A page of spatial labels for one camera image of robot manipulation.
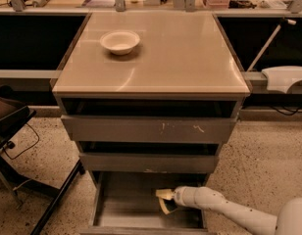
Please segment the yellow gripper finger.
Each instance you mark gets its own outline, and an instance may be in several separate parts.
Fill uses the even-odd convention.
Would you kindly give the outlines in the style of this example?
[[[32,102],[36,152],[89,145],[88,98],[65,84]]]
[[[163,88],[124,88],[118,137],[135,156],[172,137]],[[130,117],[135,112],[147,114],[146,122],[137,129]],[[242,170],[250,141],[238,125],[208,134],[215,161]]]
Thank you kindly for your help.
[[[160,199],[159,204],[160,204],[161,210],[164,214],[170,214],[177,209],[177,206],[176,206],[176,203],[174,200]]]
[[[170,201],[174,198],[174,191],[172,189],[158,189],[156,191],[156,196],[158,198]]]

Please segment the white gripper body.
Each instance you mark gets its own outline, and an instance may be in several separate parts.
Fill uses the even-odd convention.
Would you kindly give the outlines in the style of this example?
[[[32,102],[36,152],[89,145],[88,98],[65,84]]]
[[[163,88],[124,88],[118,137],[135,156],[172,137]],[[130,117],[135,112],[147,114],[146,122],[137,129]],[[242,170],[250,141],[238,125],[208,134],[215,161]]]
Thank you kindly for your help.
[[[197,209],[197,204],[195,203],[196,190],[196,187],[177,187],[174,190],[173,199],[179,206]]]

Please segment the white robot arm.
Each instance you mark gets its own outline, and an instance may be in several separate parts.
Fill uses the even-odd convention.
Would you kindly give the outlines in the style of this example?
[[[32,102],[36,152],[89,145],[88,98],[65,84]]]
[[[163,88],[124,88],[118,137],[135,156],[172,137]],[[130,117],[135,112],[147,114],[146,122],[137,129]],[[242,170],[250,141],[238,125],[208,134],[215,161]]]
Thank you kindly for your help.
[[[302,198],[288,201],[274,216],[231,202],[220,192],[204,186],[158,189],[156,196],[165,214],[181,206],[220,213],[252,235],[302,235]]]

